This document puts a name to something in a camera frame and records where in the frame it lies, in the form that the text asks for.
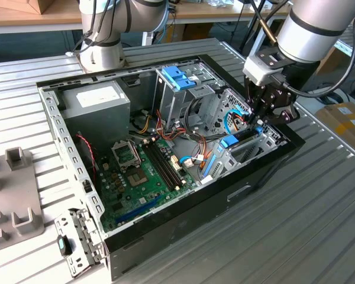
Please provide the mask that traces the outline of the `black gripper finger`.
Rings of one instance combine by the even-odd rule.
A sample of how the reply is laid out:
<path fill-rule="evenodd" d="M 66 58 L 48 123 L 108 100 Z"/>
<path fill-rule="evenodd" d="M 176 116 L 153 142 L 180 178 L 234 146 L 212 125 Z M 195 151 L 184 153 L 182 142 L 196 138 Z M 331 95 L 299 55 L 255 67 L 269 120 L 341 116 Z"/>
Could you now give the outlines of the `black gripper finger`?
<path fill-rule="evenodd" d="M 249 126 L 254 126 L 257 120 L 263 120 L 266 112 L 266 103 L 264 95 L 266 93 L 266 86 L 257 86 L 247 76 L 244 77 L 244 87 L 246 94 L 247 105 L 251 109 L 251 114 L 248 116 Z"/>
<path fill-rule="evenodd" d="M 257 117 L 266 124 L 289 124 L 300 117 L 294 108 L 293 96 L 286 91 L 266 88 L 257 98 Z"/>

